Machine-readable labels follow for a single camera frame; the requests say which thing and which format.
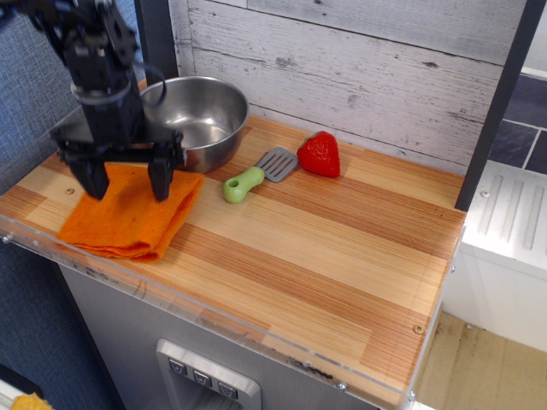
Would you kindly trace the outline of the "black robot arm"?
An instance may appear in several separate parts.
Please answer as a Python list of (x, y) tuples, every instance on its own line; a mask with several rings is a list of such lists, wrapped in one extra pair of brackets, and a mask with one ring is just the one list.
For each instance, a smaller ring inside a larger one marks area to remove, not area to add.
[(133, 70), (136, 32), (115, 2), (3, 1), (1, 9), (26, 15), (70, 73), (71, 93), (83, 116), (50, 135), (85, 191), (97, 200), (104, 198), (109, 187), (106, 163), (142, 162), (156, 200), (166, 200), (174, 169), (186, 160), (183, 134), (154, 124), (168, 82), (159, 69), (144, 64), (161, 80), (160, 91), (147, 97), (139, 90)]

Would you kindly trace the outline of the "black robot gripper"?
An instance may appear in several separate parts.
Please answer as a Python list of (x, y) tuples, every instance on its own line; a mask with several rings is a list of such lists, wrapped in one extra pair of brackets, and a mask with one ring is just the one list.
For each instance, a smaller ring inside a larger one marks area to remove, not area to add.
[(156, 83), (143, 91), (127, 85), (109, 96), (75, 85), (72, 91), (83, 115), (56, 126), (50, 137), (86, 193), (104, 198), (109, 187), (105, 162), (146, 162), (156, 200), (168, 199), (174, 167), (187, 159), (183, 132), (160, 122), (168, 85)]

